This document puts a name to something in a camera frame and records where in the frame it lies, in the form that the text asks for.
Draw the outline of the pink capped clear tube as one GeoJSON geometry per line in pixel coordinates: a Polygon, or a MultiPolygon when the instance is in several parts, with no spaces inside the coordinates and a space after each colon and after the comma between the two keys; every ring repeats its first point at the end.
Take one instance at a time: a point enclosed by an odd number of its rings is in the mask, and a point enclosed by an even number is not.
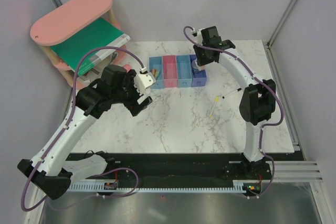
{"type": "Polygon", "coordinates": [[[131,66],[129,64],[126,64],[123,66],[123,68],[128,72],[131,70],[131,66]]]}

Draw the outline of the clear paper clip tub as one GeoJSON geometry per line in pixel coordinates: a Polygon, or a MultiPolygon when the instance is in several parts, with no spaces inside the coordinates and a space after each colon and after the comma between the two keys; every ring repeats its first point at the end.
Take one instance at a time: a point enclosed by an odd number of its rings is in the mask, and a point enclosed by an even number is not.
{"type": "Polygon", "coordinates": [[[192,66],[192,70],[193,70],[194,73],[199,73],[200,72],[196,60],[192,61],[191,66],[192,66]]]}

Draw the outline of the green mini stapler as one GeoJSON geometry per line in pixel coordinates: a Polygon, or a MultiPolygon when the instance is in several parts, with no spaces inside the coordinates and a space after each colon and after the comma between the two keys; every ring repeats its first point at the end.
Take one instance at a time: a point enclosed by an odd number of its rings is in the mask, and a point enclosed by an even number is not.
{"type": "Polygon", "coordinates": [[[160,74],[161,74],[161,71],[160,71],[160,70],[157,70],[157,73],[156,73],[156,76],[155,76],[156,80],[159,79],[160,74]]]}

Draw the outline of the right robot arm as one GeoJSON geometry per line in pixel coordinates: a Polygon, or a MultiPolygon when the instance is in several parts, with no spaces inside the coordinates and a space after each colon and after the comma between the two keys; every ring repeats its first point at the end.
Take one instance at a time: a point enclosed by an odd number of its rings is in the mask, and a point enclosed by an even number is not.
{"type": "Polygon", "coordinates": [[[256,162],[263,159],[260,151],[261,126],[266,123],[275,111],[275,82],[260,78],[238,55],[236,46],[230,40],[222,40],[215,26],[192,29],[197,43],[193,48],[196,59],[192,68],[196,72],[215,62],[224,67],[237,81],[243,95],[239,104],[239,112],[246,122],[246,143],[243,155],[247,162],[240,166],[241,174],[248,179],[259,173],[256,162]]]}

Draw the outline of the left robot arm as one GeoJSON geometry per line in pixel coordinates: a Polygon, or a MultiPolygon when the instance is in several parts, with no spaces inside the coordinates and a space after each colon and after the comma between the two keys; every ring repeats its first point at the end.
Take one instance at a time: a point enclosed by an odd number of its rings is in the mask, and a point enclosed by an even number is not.
{"type": "Polygon", "coordinates": [[[83,134],[114,104],[123,104],[137,116],[152,102],[151,97],[139,102],[146,89],[155,84],[152,73],[126,70],[110,65],[100,78],[78,91],[75,103],[65,120],[38,154],[22,159],[17,168],[50,199],[60,198],[70,185],[91,176],[111,178],[115,165],[103,152],[79,161],[68,161],[72,149],[83,134]]]}

